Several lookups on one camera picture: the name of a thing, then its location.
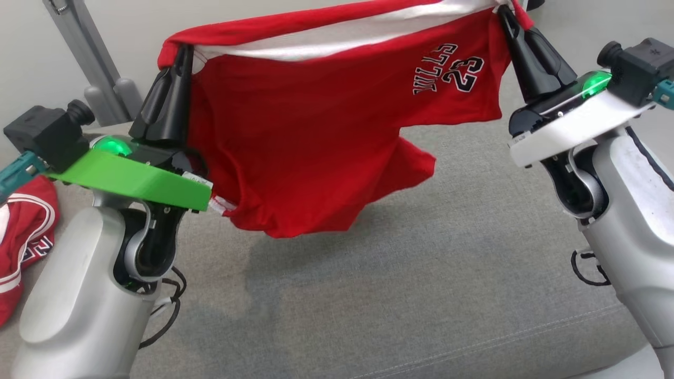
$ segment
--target gray fabric surface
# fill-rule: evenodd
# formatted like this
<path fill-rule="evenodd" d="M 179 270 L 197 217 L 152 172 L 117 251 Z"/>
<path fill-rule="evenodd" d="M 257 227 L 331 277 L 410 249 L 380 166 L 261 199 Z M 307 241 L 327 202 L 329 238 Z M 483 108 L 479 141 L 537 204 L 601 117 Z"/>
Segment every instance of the gray fabric surface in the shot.
<path fill-rule="evenodd" d="M 582 71 L 611 39 L 671 35 L 669 0 L 620 3 L 592 1 L 605 12 L 584 15 L 585 1 L 549 0 L 534 15 Z M 509 71 L 504 114 L 520 99 Z M 181 314 L 139 352 L 132 376 L 556 379 L 637 351 L 645 340 L 612 288 L 571 271 L 585 242 L 544 170 L 512 164 L 506 120 L 405 130 L 438 158 L 435 177 L 368 206 L 347 233 L 273 240 L 212 212 L 186 216 Z M 59 191 L 64 218 L 90 201 L 81 188 Z M 28 290 L 42 267 L 24 276 Z M 18 320 L 0 330 L 1 373 Z"/>

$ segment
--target green plastic bracket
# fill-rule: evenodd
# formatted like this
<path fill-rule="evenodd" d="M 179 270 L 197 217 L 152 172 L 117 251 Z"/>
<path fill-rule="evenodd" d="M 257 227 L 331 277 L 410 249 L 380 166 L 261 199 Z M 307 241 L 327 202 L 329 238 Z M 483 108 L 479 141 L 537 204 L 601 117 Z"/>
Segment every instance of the green plastic bracket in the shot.
<path fill-rule="evenodd" d="M 194 210 L 206 210 L 211 195 L 207 185 L 97 149 L 89 150 L 66 172 L 47 171 L 45 175 L 129 198 Z"/>

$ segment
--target teal connector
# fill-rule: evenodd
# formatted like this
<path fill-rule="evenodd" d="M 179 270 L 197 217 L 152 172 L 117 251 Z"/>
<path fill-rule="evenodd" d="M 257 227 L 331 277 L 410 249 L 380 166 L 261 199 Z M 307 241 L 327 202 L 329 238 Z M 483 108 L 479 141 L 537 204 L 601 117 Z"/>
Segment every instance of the teal connector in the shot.
<path fill-rule="evenodd" d="M 674 82 L 663 80 L 655 88 L 653 100 L 667 109 L 674 111 Z"/>
<path fill-rule="evenodd" d="M 9 195 L 36 176 L 47 170 L 45 163 L 33 152 L 26 151 L 9 166 L 0 171 L 0 204 L 4 204 Z"/>

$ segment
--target green indicator light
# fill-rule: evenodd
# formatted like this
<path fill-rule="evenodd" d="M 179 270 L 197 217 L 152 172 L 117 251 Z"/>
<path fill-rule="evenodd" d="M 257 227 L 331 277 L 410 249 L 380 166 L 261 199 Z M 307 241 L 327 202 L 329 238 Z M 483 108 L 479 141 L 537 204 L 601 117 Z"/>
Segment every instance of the green indicator light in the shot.
<path fill-rule="evenodd" d="M 583 84 L 583 98 L 592 97 L 609 85 L 611 73 L 606 71 L 597 71 Z"/>
<path fill-rule="evenodd" d="M 111 152 L 114 155 L 127 156 L 133 152 L 126 141 L 112 136 L 105 136 L 100 139 L 95 145 L 94 149 Z"/>

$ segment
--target red fabric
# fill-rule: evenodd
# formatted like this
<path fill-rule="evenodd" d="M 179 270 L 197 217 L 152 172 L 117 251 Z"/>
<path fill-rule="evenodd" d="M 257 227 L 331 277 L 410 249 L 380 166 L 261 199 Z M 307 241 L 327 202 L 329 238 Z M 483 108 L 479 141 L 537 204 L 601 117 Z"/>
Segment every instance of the red fabric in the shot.
<path fill-rule="evenodd" d="M 9 218 L 0 243 L 0 326 L 16 309 L 24 290 L 21 270 L 51 251 L 54 228 L 59 220 L 54 185 L 38 176 L 10 196 Z"/>
<path fill-rule="evenodd" d="M 200 26 L 170 37 L 158 63 L 171 65 L 181 43 L 239 45 L 435 2 L 369 1 Z M 400 128 L 500 118 L 509 64 L 492 9 L 304 61 L 211 57 L 193 75 L 189 145 L 203 154 L 214 193 L 237 205 L 223 215 L 238 228 L 272 237 L 346 230 L 367 203 L 433 175 L 435 158 Z"/>

